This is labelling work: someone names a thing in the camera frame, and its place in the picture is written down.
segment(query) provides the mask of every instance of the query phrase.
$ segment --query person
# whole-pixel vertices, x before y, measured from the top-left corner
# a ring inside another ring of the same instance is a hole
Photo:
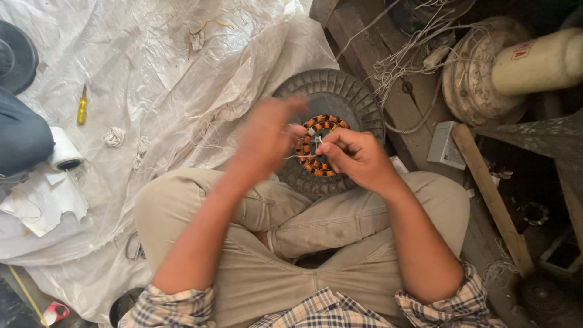
[[[371,134],[344,129],[317,154],[360,187],[316,199],[265,181],[305,135],[285,123],[306,104],[260,101],[224,172],[175,170],[140,191],[155,274],[118,327],[504,327],[457,258],[469,219],[460,185],[400,176]],[[334,247],[316,269],[290,262]]]
[[[54,145],[47,122],[0,86],[0,177],[34,168]]]

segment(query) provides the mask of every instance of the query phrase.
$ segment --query white plastic sheet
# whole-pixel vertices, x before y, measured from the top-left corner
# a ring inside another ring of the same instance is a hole
[[[144,261],[122,254],[139,189],[168,170],[221,165],[259,98],[293,74],[338,68],[308,8],[298,0],[2,3],[0,18],[23,29],[40,57],[19,97],[86,159],[75,173],[89,210],[81,222],[64,214],[42,238],[23,236],[20,221],[0,214],[0,261],[28,266],[43,291],[106,323],[115,298],[150,277]],[[188,59],[189,36],[212,19],[232,27],[209,22]],[[79,127],[84,83],[87,123]],[[112,126],[127,132],[119,148],[101,140]],[[152,146],[134,172],[142,136]]]

